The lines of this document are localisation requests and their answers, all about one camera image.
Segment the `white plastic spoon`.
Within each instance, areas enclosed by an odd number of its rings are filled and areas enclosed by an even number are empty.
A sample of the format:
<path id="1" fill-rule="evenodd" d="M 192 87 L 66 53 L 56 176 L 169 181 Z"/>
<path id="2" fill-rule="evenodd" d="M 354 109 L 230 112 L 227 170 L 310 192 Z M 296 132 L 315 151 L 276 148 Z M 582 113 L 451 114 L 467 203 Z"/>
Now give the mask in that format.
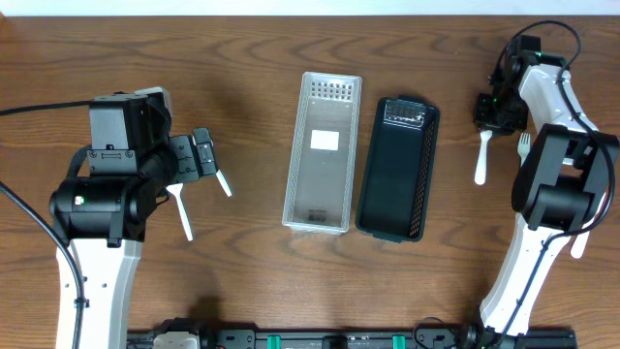
<path id="1" fill-rule="evenodd" d="M 175 198 L 177 209 L 179 212 L 179 217 L 180 217 L 181 224 L 182 224 L 183 231 L 185 233 L 186 238 L 189 241 L 193 241 L 194 240 L 193 229 L 192 229 L 190 218 L 189 218 L 187 209 L 184 205 L 183 197 L 182 197 L 183 187 L 184 185 L 182 183 L 171 184 L 167 187 L 167 191 L 171 195 L 173 195 Z"/>
<path id="2" fill-rule="evenodd" d="M 216 178 L 218 179 L 222 189 L 224 190 L 224 193 L 226 194 L 227 197 L 230 197 L 233 193 L 231 190 L 231 187 L 229 186 L 223 172 L 221 170 L 218 170 L 216 172 Z"/>

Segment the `white plastic fork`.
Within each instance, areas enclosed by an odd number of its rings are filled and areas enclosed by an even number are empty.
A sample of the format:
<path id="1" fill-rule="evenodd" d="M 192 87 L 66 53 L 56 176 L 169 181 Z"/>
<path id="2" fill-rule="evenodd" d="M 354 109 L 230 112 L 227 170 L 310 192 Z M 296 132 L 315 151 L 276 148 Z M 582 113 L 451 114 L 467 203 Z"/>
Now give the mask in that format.
<path id="1" fill-rule="evenodd" d="M 517 154 L 520 158 L 520 165 L 523 165 L 531 148 L 531 135 L 527 132 L 520 134 L 517 144 Z"/>
<path id="2" fill-rule="evenodd" d="M 575 240 L 573 242 L 573 246 L 571 249 L 571 256 L 574 259 L 580 259 L 583 256 L 587 242 L 588 242 L 589 235 L 590 235 L 589 232 L 585 232 L 575 237 Z"/>
<path id="3" fill-rule="evenodd" d="M 488 142 L 491 140 L 492 135 L 493 132 L 491 130 L 484 130 L 480 132 L 480 151 L 474 176 L 474 182 L 477 185 L 484 185 L 486 182 L 487 149 Z"/>

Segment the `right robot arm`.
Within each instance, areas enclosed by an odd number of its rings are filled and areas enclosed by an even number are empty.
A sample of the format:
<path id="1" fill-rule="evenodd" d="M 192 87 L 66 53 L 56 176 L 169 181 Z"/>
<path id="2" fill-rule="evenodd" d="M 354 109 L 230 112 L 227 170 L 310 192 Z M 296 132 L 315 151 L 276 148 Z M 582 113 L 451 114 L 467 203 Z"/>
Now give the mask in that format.
<path id="1" fill-rule="evenodd" d="M 517 337 L 528 331 L 557 254 L 608 211 L 619 141 L 588 120 L 571 86 L 569 62 L 544 53 L 536 36 L 514 36 L 489 82 L 492 92 L 481 94 L 475 108 L 481 142 L 523 131 L 529 121 L 538 132 L 511 191 L 516 216 L 509 253 L 480 305 L 485 329 Z"/>

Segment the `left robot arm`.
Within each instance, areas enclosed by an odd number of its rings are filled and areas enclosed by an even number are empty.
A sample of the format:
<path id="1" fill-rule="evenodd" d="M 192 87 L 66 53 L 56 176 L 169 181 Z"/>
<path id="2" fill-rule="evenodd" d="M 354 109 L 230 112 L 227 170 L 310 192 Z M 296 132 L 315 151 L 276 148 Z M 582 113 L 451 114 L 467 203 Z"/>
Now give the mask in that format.
<path id="1" fill-rule="evenodd" d="M 146 221 L 173 195 L 187 238 L 186 183 L 223 176 L 205 128 L 172 136 L 162 87 L 100 96 L 89 106 L 91 144 L 74 156 L 49 200 L 53 229 L 72 258 L 56 256 L 61 281 L 58 348 L 123 348 Z"/>

